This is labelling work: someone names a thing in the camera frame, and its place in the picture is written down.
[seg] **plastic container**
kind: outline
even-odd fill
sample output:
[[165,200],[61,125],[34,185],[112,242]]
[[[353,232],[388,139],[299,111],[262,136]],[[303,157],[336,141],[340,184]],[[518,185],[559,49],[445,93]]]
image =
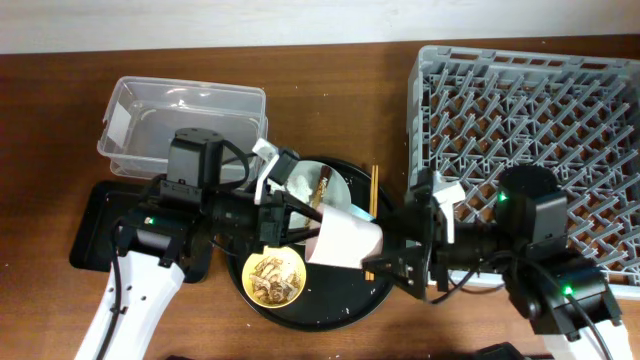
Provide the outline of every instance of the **plastic container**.
[[547,167],[568,195],[569,246],[640,299],[640,62],[426,46],[408,94],[410,186],[438,170],[465,189],[458,221],[491,222],[505,167]]
[[[196,81],[123,77],[118,80],[103,122],[98,152],[111,159],[119,176],[149,179],[167,172],[169,146],[184,127],[214,130],[250,153],[267,136],[262,89]],[[233,157],[225,149],[223,160]],[[250,161],[256,177],[261,161]],[[240,163],[222,167],[221,181],[241,179]]]

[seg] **white sticker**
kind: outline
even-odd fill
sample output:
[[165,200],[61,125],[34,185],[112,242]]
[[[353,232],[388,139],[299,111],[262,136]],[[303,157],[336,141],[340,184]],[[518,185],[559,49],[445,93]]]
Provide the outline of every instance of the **white sticker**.
[[109,130],[107,130],[107,136],[120,147],[124,146],[127,130],[129,130],[129,122],[131,122],[131,114],[120,103],[116,103],[116,108],[113,109],[113,115],[109,123]]

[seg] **white wall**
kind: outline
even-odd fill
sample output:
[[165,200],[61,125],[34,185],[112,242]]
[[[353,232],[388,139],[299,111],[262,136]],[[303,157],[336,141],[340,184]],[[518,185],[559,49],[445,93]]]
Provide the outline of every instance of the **white wall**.
[[0,0],[0,53],[640,33],[640,0]]

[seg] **round black tray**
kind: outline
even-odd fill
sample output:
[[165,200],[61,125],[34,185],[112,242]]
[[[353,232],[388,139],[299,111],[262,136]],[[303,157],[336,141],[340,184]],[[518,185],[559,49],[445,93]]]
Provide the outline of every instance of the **round black tray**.
[[[369,174],[342,160],[325,157],[304,160],[319,161],[338,171],[349,186],[351,202],[365,211],[369,209]],[[378,215],[384,216],[392,210],[391,199],[379,188]],[[229,246],[238,254],[246,253],[241,241],[232,242]],[[384,243],[384,251],[403,246]],[[304,258],[304,246],[294,245],[292,248]],[[353,324],[373,312],[393,288],[391,282],[379,277],[373,282],[365,281],[362,270],[307,264],[307,282],[296,301],[283,308],[266,309],[251,301],[242,287],[242,267],[247,257],[227,257],[231,279],[240,294],[249,306],[268,320],[296,330],[327,331]]]

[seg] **robotic arm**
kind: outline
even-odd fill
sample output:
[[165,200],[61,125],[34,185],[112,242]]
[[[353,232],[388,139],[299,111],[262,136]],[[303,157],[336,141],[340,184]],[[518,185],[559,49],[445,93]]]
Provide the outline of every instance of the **robotic arm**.
[[[254,153],[266,165],[240,191],[236,187],[246,176],[219,183],[225,147],[248,174],[245,155],[219,134],[176,132],[166,177],[155,178],[138,206],[113,227],[111,274],[76,359],[142,358],[182,282],[206,274],[216,235],[248,241],[256,253],[318,236],[319,229],[288,231],[288,223],[296,211],[322,226],[322,214],[289,194],[268,192],[267,179],[286,181],[298,161],[295,152],[260,140]],[[503,274],[512,304],[557,358],[607,358],[611,352],[615,359],[632,359],[620,309],[597,265],[566,248],[566,195],[554,176],[519,166],[499,181],[496,225],[461,225],[453,221],[453,203],[464,198],[460,186],[423,171],[405,205],[376,220],[384,241],[416,245],[363,259],[363,270],[434,305],[463,287],[473,272],[496,271]],[[154,186],[160,188],[157,197],[149,196]],[[472,271],[449,289],[449,269]],[[444,295],[427,299],[429,279]]]

